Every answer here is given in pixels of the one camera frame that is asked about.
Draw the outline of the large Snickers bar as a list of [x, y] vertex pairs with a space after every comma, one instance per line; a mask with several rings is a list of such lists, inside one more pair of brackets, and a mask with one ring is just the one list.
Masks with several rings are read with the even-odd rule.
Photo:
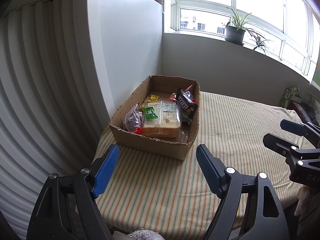
[[192, 102], [187, 97], [180, 95], [180, 96], [178, 96], [178, 99], [176, 101], [180, 105], [181, 109], [183, 109], [185, 111], [185, 113], [187, 113], [189, 118], [192, 119], [197, 108], [198, 108], [198, 105], [196, 103], [196, 99], [195, 99], [195, 102]]

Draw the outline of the red-wrapped snack bag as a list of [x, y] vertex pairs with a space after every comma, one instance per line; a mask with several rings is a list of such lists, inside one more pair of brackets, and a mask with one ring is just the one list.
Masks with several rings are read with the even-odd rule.
[[132, 134], [142, 134], [142, 120], [139, 112], [139, 103], [136, 103], [125, 115], [123, 126], [126, 131]]
[[191, 100], [192, 102], [195, 102], [195, 99], [193, 98], [193, 96], [191, 94], [192, 87], [193, 86], [190, 85], [186, 89], [179, 88], [177, 93], [170, 94], [170, 96], [168, 97], [168, 100], [169, 101], [176, 101], [178, 99], [178, 96], [183, 95], [183, 96], [187, 97], [189, 100]]

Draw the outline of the dark green candy packet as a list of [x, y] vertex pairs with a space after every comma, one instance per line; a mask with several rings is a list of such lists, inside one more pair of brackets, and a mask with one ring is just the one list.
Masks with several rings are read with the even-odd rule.
[[153, 107], [146, 107], [146, 108], [144, 108], [144, 109], [143, 109], [143, 113], [144, 113], [145, 119], [146, 119], [147, 121], [158, 118], [158, 116], [157, 116], [157, 114], [155, 113], [155, 110], [154, 110]]

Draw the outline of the white gloved hand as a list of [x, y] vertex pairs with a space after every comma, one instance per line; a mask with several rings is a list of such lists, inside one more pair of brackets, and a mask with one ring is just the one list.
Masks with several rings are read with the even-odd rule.
[[298, 234], [319, 232], [319, 189], [302, 186], [298, 191], [298, 204], [294, 215], [299, 217]]

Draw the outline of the green carton box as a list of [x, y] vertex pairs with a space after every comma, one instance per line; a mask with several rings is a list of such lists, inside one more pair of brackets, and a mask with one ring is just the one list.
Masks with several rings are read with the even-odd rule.
[[299, 93], [300, 90], [296, 86], [293, 86], [291, 88], [285, 88], [278, 106], [282, 108], [287, 108], [287, 106], [291, 102], [292, 97], [299, 95]]

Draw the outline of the striped tablecloth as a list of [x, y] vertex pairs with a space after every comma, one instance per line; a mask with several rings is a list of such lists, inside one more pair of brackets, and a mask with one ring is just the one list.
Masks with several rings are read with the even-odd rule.
[[266, 173], [282, 206], [288, 207], [300, 185], [290, 181], [285, 159], [267, 149], [263, 137], [272, 133], [300, 148], [311, 144], [282, 130], [284, 119], [300, 122], [294, 111], [201, 92], [199, 132], [184, 161], [120, 148], [107, 188], [96, 200], [104, 221], [126, 232], [149, 229], [165, 239], [201, 239], [220, 200], [196, 160], [199, 144], [242, 174]]

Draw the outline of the potted spider plant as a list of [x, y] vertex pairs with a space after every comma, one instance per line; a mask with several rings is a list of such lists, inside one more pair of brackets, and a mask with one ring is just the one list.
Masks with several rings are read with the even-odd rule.
[[243, 39], [245, 32], [248, 32], [250, 37], [255, 41], [255, 47], [253, 50], [261, 49], [266, 53], [266, 42], [268, 41], [260, 33], [256, 32], [253, 28], [246, 27], [247, 18], [252, 14], [251, 12], [246, 14], [240, 14], [236, 7], [229, 8], [232, 12], [230, 20], [225, 25], [226, 36], [225, 41], [231, 42], [243, 46]]

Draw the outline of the packaged sliced bread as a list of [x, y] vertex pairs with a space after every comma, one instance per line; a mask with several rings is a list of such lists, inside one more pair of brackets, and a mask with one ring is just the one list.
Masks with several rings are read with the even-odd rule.
[[181, 114], [173, 101], [148, 102], [146, 107], [153, 107], [158, 118], [147, 121], [143, 113], [143, 135], [151, 138], [178, 138], [181, 132]]

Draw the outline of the brown cardboard box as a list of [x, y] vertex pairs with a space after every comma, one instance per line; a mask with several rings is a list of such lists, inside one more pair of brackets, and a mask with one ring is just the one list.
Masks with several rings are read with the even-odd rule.
[[199, 129], [200, 85], [182, 77], [147, 77], [110, 121], [116, 142], [185, 160]]

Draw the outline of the yellow candy packet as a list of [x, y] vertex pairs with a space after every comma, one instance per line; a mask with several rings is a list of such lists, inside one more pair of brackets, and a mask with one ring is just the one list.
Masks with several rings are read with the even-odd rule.
[[147, 102], [157, 102], [159, 100], [160, 96], [151, 94], [148, 98]]

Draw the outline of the wall map poster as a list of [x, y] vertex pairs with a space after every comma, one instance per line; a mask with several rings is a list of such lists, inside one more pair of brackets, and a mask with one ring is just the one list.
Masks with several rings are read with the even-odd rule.
[[320, 71], [319, 71], [319, 62], [317, 63], [317, 67], [315, 73], [313, 75], [312, 81], [307, 89], [307, 92], [316, 98], [318, 101], [320, 100]]

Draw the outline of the white window frame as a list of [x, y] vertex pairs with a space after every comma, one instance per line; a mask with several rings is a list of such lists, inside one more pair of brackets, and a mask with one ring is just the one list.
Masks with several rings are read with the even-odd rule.
[[311, 80], [319, 54], [319, 16], [311, 0], [163, 0], [171, 33], [224, 40], [242, 25], [242, 45]]

